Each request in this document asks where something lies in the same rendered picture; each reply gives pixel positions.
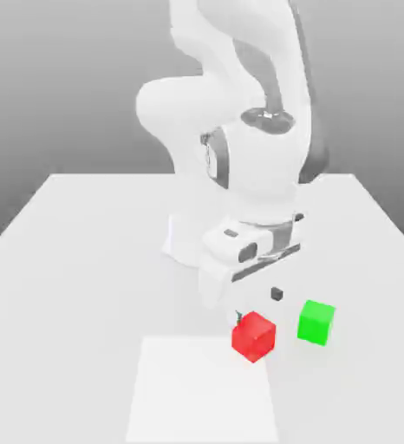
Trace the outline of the small red cube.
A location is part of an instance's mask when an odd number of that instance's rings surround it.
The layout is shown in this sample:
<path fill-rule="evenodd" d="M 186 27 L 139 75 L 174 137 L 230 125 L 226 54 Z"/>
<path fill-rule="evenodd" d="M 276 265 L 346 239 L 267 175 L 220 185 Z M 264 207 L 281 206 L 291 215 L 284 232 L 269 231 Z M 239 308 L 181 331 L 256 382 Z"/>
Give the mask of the small red cube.
<path fill-rule="evenodd" d="M 231 333 L 231 346 L 249 362 L 256 362 L 275 347 L 277 326 L 256 311 L 244 315 Z"/>

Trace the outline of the small green cube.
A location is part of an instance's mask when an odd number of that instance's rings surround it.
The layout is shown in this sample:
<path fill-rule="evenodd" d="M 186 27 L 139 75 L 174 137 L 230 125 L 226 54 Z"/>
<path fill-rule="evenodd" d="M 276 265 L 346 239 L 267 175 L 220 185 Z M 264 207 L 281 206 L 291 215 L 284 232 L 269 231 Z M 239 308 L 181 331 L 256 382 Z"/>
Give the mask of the small green cube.
<path fill-rule="evenodd" d="M 300 312 L 297 338 L 325 346 L 333 323 L 336 308 L 332 305 L 307 300 Z"/>

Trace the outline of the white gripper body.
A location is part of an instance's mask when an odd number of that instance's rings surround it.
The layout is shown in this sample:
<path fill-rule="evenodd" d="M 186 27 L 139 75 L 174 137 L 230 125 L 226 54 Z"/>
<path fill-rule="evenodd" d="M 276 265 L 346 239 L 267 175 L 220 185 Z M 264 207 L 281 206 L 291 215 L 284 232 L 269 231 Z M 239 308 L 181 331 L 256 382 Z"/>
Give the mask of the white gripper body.
<path fill-rule="evenodd" d="M 208 308 L 222 304 L 227 310 L 243 310 L 247 303 L 245 296 L 240 294 L 238 282 L 300 250 L 300 243 L 292 244 L 242 265 L 227 264 L 211 253 L 205 253 L 200 261 L 198 278 L 203 304 Z"/>

